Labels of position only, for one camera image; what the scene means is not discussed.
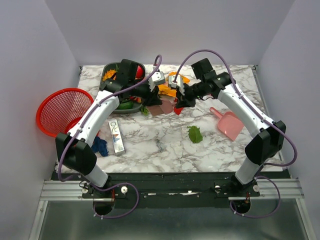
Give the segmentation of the pink hand brush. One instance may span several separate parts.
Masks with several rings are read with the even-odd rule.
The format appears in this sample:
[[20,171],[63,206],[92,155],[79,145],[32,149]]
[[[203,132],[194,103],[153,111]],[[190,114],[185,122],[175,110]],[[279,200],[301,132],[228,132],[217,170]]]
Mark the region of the pink hand brush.
[[174,111],[174,107],[176,106],[175,98],[162,97],[161,102],[161,105],[147,107],[147,110],[153,117],[159,115],[168,115]]

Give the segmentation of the pink plastic dustpan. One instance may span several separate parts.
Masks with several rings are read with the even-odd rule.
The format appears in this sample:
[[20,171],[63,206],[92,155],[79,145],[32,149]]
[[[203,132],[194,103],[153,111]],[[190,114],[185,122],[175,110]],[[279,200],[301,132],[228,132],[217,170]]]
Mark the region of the pink plastic dustpan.
[[217,123],[218,130],[234,142],[244,128],[242,121],[232,111],[222,114],[214,107],[211,107],[209,111],[219,119]]

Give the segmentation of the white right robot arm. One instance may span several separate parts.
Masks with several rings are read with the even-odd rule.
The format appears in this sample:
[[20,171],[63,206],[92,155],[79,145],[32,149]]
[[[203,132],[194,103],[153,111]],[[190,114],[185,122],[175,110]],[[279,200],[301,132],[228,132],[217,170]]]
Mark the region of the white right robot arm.
[[229,73],[216,74],[207,58],[192,64],[191,67],[199,80],[198,83],[189,86],[176,75],[170,84],[177,90],[176,107],[194,107],[196,99],[210,95],[237,116],[252,138],[244,149],[246,158],[230,183],[230,191],[241,196],[247,192],[248,184],[253,181],[262,165],[282,149],[282,134],[286,131],[286,125],[282,121],[273,121],[259,110],[239,90],[238,85],[233,85]]

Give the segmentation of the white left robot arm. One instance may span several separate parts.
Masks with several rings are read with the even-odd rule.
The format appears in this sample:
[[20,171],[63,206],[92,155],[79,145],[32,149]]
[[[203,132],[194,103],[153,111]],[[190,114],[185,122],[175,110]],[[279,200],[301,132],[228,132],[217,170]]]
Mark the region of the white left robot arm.
[[153,75],[158,74],[162,56],[156,56],[153,71],[140,81],[136,80],[139,63],[123,59],[118,70],[101,83],[97,96],[83,117],[67,132],[59,133],[55,138],[58,159],[58,179],[62,177],[65,166],[84,176],[92,185],[93,191],[101,198],[111,191],[109,175],[97,164],[97,156],[92,150],[95,137],[107,118],[116,110],[125,98],[139,97],[147,104],[161,104],[158,88]]

